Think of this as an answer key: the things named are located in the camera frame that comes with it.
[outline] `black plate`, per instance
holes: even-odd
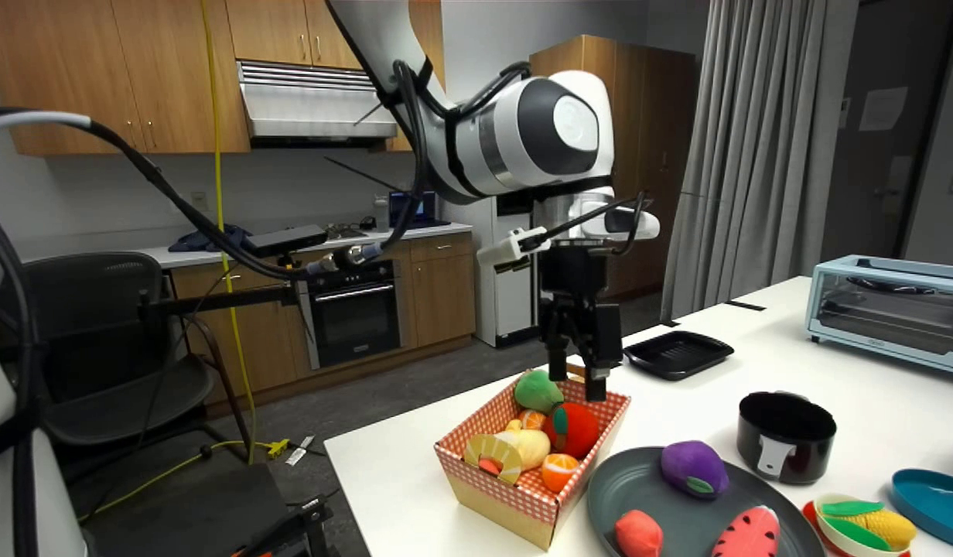
[[[657,377],[669,377],[669,381],[679,381],[708,365],[719,365],[730,352],[733,346],[715,337],[706,337],[706,334],[694,334],[694,330],[670,330],[670,334],[658,334],[658,337],[624,346],[624,355],[633,369],[657,374]]]
[[[781,557],[818,557],[824,545],[810,524],[765,479],[727,465],[730,490],[715,501],[679,494],[663,479],[663,449],[630,449],[607,458],[589,482],[589,524],[603,553],[619,557],[612,542],[615,521],[637,509],[649,513],[664,537],[663,557],[708,553],[727,524],[756,506],[778,518]]]

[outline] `toy orange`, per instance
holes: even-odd
[[[576,475],[578,462],[567,453],[551,453],[544,456],[542,467],[537,467],[537,478],[542,478],[542,487],[558,494],[564,493],[564,487],[569,482],[569,478]]]

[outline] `office chair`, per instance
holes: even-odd
[[[186,429],[222,441],[203,421],[216,381],[244,446],[250,442],[213,337],[201,328],[208,355],[187,352],[179,319],[151,314],[167,297],[163,271],[151,256],[50,256],[23,263],[23,278],[40,330],[33,410],[69,479]],[[6,297],[0,291],[0,323],[12,326],[16,304]]]

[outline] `wall oven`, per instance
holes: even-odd
[[[312,369],[400,346],[397,278],[389,261],[306,278],[300,310],[310,326]]]

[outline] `toy fruit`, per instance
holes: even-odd
[[[514,403],[518,410],[548,413],[564,403],[564,390],[544,371],[525,371],[514,383]]]
[[[551,449],[542,429],[501,429],[497,441],[517,449],[523,471],[537,467]]]
[[[507,487],[514,487],[517,478],[523,475],[518,453],[509,442],[497,441],[496,433],[471,436],[464,449],[464,465],[484,471]]]
[[[584,458],[599,441],[599,421],[592,406],[567,401],[548,413],[542,426],[551,441],[555,453],[569,453],[572,458]]]
[[[712,549],[715,557],[767,557],[778,549],[778,518],[757,506],[736,513]]]
[[[698,441],[664,446],[658,471],[669,487],[694,499],[719,499],[727,490],[724,462]]]
[[[558,494],[564,493],[564,487],[569,482],[569,478],[576,475],[578,462],[567,453],[551,453],[544,456],[542,467],[537,467],[537,478],[542,478],[542,487]]]
[[[628,513],[619,518],[619,524],[612,524],[612,538],[623,557],[663,553],[663,526],[637,509],[630,509]]]

